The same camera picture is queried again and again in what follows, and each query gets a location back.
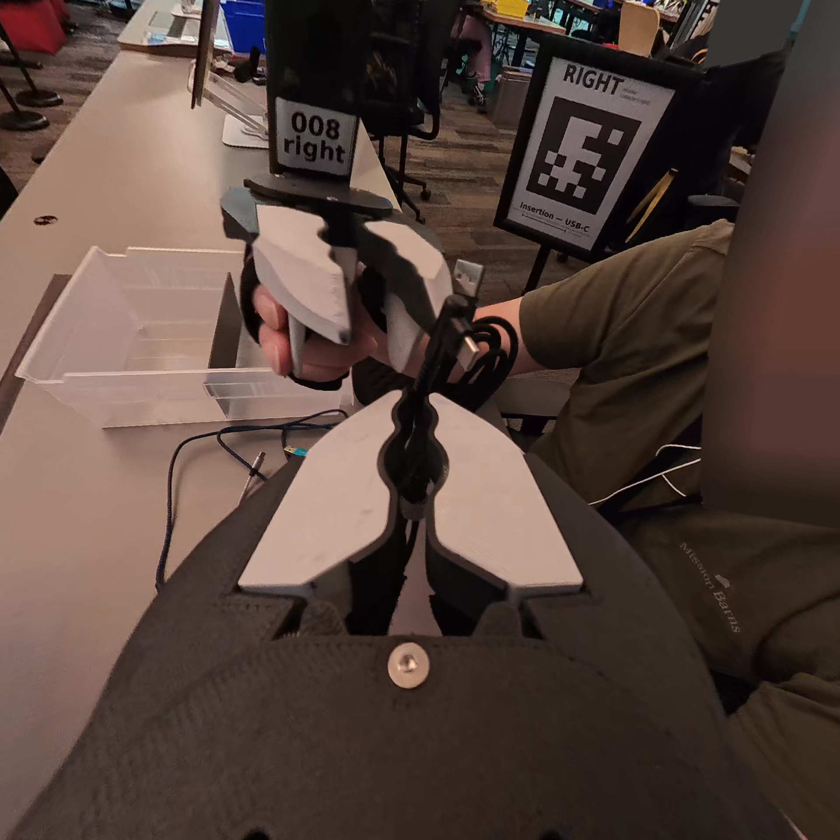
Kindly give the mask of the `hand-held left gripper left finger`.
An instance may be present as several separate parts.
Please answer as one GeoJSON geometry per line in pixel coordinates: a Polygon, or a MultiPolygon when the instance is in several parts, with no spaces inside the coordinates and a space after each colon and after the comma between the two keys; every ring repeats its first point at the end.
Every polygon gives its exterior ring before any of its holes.
{"type": "Polygon", "coordinates": [[[389,392],[325,434],[297,469],[238,579],[248,594],[376,600],[405,519],[382,450],[403,394],[389,392]]]}

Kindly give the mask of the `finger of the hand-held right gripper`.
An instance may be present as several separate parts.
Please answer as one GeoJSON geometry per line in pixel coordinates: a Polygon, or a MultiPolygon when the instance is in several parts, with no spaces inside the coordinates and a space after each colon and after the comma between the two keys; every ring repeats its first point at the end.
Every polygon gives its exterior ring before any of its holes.
{"type": "Polygon", "coordinates": [[[288,206],[256,210],[259,233],[252,253],[259,284],[290,319],[333,343],[349,343],[347,280],[326,241],[326,222],[288,206]]]}
{"type": "Polygon", "coordinates": [[[391,337],[429,333],[452,280],[441,251],[407,224],[380,219],[356,224],[357,256],[364,265],[361,299],[391,337]]]}

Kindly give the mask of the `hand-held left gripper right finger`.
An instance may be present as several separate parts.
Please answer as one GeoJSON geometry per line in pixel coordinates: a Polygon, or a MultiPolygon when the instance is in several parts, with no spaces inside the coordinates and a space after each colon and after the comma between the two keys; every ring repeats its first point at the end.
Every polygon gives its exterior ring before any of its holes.
{"type": "Polygon", "coordinates": [[[443,395],[429,403],[446,462],[432,527],[443,555],[514,602],[579,592],[582,573],[520,448],[443,395]]]}

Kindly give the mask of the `clear plastic bin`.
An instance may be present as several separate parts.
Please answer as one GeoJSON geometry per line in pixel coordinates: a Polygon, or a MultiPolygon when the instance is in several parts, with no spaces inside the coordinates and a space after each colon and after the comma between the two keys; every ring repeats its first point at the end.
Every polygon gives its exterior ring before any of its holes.
{"type": "Polygon", "coordinates": [[[220,424],[349,411],[266,365],[238,308],[236,251],[90,248],[17,364],[94,426],[220,424]]]}

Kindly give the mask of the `person's right hand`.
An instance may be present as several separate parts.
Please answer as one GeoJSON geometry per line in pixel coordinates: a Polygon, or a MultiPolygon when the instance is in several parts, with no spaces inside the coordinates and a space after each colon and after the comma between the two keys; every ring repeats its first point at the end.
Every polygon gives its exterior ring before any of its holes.
{"type": "MultiPolygon", "coordinates": [[[[355,364],[371,358],[390,367],[387,338],[353,290],[353,336],[349,344],[330,342],[313,334],[303,346],[301,378],[308,382],[331,382],[349,373],[355,364]]],[[[268,366],[281,377],[294,374],[287,311],[270,292],[258,285],[252,302],[260,319],[258,344],[268,366]]]]}

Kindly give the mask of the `blue plastic bin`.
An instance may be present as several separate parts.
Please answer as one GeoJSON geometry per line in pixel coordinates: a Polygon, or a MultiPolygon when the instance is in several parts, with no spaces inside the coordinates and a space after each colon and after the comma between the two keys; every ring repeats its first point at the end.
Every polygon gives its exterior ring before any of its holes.
{"type": "Polygon", "coordinates": [[[266,6],[263,1],[222,1],[225,24],[233,51],[246,55],[252,48],[265,54],[266,6]]]}

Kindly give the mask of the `black office chair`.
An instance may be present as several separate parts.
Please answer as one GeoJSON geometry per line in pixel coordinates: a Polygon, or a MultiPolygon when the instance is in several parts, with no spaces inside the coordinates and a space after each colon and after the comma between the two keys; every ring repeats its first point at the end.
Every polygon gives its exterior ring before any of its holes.
{"type": "Polygon", "coordinates": [[[425,182],[406,174],[407,145],[411,137],[435,140],[439,132],[439,106],[427,103],[418,91],[424,81],[419,59],[424,2],[372,1],[371,9],[362,121],[398,206],[408,205],[416,221],[425,224],[405,191],[411,183],[421,187],[424,201],[431,197],[425,182]]]}

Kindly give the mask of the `white tablet stand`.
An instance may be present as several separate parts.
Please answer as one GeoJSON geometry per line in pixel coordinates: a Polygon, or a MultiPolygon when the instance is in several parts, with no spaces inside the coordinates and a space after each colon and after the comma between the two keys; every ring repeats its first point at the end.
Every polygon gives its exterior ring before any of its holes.
{"type": "Polygon", "coordinates": [[[232,148],[267,150],[269,120],[265,89],[217,73],[206,75],[203,102],[224,114],[223,143],[232,148]]]}

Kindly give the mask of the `black framed marker sign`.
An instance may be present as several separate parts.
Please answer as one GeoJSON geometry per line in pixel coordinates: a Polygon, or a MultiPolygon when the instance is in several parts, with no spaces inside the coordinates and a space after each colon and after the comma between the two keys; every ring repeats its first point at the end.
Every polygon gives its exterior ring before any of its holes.
{"type": "Polygon", "coordinates": [[[651,178],[680,153],[701,79],[685,61],[568,36],[542,41],[494,222],[539,245],[524,292],[552,252],[591,264],[624,247],[651,178]]]}

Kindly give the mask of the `person's olive shirt torso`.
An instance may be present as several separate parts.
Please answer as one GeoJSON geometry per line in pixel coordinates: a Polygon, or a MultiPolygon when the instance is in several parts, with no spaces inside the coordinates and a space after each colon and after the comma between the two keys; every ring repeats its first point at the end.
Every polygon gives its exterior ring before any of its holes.
{"type": "Polygon", "coordinates": [[[732,231],[719,220],[656,239],[479,316],[517,331],[513,374],[578,370],[531,454],[657,576],[761,792],[803,838],[838,838],[838,531],[701,502],[708,348],[732,231]]]}

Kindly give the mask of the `black floor stand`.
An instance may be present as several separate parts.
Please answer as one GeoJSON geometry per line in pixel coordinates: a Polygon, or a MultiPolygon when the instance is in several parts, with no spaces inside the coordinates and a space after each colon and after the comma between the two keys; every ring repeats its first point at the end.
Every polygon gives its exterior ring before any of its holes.
{"type": "Polygon", "coordinates": [[[19,70],[25,81],[25,88],[14,97],[16,105],[42,109],[56,108],[64,105],[65,101],[59,93],[36,86],[34,80],[29,74],[29,71],[42,69],[42,65],[37,62],[24,60],[19,55],[11,36],[7,33],[3,24],[1,24],[1,39],[11,55],[10,59],[4,60],[5,64],[19,70]]]}
{"type": "Polygon", "coordinates": [[[35,132],[45,130],[49,127],[49,121],[44,115],[20,108],[2,80],[1,92],[8,105],[8,110],[1,113],[2,130],[13,132],[35,132]]]}

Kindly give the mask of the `light wooden chair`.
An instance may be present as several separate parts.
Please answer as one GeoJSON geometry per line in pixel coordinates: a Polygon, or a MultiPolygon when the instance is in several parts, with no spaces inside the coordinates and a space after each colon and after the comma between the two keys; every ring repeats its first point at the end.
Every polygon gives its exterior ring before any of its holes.
{"type": "Polygon", "coordinates": [[[627,54],[648,58],[659,31],[659,12],[641,2],[622,2],[617,47],[627,54]]]}

